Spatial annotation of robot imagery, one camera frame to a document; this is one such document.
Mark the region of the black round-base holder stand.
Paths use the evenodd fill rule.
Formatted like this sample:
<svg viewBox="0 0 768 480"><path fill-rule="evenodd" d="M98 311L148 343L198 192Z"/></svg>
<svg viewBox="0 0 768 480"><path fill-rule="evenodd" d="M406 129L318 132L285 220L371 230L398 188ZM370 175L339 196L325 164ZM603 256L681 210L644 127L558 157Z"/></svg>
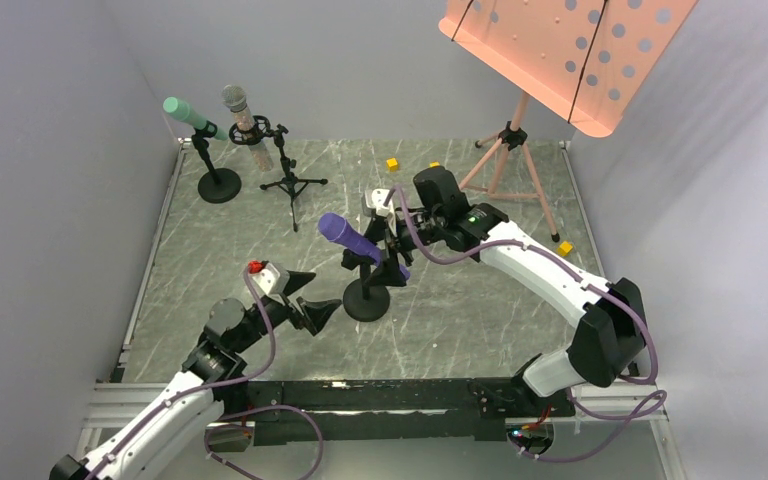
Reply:
<svg viewBox="0 0 768 480"><path fill-rule="evenodd" d="M343 292L342 305L348 316L358 322L374 322L382 318L390 306L390 294L385 286L371 285L373 267L370 257L343 250L341 266L357 269L359 276Z"/></svg>

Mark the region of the purple microphone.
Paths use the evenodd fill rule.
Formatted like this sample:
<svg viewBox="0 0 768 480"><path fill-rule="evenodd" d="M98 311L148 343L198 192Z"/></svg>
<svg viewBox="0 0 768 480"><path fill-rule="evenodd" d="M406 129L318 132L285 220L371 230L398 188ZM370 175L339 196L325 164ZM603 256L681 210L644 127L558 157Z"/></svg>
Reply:
<svg viewBox="0 0 768 480"><path fill-rule="evenodd" d="M343 268L354 270L361 264L382 264L382 252L377 245L358 233L344 217L327 212L320 217L318 230L326 240L344 248Z"/></svg>

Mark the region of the black round-base clip stand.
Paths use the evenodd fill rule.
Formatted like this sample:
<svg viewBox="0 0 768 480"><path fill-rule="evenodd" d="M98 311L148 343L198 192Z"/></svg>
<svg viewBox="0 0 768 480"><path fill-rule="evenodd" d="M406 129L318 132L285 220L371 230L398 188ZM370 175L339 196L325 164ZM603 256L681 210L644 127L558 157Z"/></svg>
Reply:
<svg viewBox="0 0 768 480"><path fill-rule="evenodd" d="M209 140L219 138L218 127L207 121L204 127L195 128L191 142L207 172L198 182L198 194L202 200L211 204L221 204L234 199L242 188L239 175L228 168L216 168L209 154Z"/></svg>

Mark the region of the black tripod shock-mount stand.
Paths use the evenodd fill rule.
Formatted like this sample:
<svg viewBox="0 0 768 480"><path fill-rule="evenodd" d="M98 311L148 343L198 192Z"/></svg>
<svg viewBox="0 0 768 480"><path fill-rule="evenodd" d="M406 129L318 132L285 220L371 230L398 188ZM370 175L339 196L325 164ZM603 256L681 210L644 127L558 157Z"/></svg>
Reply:
<svg viewBox="0 0 768 480"><path fill-rule="evenodd" d="M298 177L294 172L297 161L290 158L285 151L286 141L284 136L289 132L289 130L281 124L277 124L275 127L272 127L269 119L266 116L254 115L253 121L253 126L247 130L242 130L237 124L233 124L228 131L230 141L236 145L256 146L266 138L273 140L273 143L278 149L280 155L279 161L281 170L283 172L283 177L280 180L274 182L261 184L259 188L263 191L266 191L270 188L276 187L289 196L292 229L294 232L298 232L299 225L296 220L295 200L309 185L327 185L329 181L326 178L308 179Z"/></svg>

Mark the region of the silver glitter microphone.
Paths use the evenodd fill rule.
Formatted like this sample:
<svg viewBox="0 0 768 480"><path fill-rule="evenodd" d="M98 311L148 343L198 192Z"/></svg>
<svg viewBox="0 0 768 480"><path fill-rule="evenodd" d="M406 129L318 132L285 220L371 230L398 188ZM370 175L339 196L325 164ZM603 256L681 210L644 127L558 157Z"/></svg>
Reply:
<svg viewBox="0 0 768 480"><path fill-rule="evenodd" d="M237 85L226 85L222 92L223 104L229 109L237 130L240 132L239 138L246 141L252 158L261 172L267 172L273 169L274 163L267 147L263 144L262 137L256 129L256 121L251 113L247 103L247 96L244 89Z"/></svg>

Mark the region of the teal green microphone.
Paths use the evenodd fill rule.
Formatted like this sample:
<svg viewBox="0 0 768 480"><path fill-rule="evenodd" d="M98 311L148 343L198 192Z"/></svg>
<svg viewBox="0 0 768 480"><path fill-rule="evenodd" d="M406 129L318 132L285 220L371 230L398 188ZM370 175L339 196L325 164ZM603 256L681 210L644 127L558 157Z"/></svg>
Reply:
<svg viewBox="0 0 768 480"><path fill-rule="evenodd" d="M213 138L222 141L228 139L226 131L222 130L216 123L208 120L199 114L190 106L188 102L177 97L167 97L162 104L166 114L174 120L190 125L196 131L204 131L211 134Z"/></svg>

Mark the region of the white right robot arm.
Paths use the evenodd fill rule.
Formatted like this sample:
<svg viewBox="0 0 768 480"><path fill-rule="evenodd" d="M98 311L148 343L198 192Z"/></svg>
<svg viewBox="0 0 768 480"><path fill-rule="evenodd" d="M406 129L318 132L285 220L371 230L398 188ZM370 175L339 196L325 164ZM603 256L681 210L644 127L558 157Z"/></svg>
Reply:
<svg viewBox="0 0 768 480"><path fill-rule="evenodd" d="M370 220L364 234L326 219L320 231L373 261L387 286L406 283L417 250L438 265L471 259L495 268L551 305L575 335L566 346L526 362L514 376L526 398L543 400L582 384L605 388L618 378L655 383L659 360L635 283L611 282L548 250L495 206L470 202L444 167L421 171L414 186L419 208L409 206L398 185L370 189L361 197Z"/></svg>

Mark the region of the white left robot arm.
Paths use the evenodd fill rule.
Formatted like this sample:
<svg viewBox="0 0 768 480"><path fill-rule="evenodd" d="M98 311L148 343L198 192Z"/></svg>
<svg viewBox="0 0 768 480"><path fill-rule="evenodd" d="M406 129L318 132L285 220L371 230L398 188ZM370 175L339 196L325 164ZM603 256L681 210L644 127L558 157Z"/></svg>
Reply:
<svg viewBox="0 0 768 480"><path fill-rule="evenodd" d="M254 303L234 298L210 309L195 347L179 372L128 424L77 459L65 455L52 479L154 479L209 424L268 411L249 395L249 383L275 360L275 330L284 322L320 333L341 307L338 299L289 296L315 278L270 262L251 263L243 280Z"/></svg>

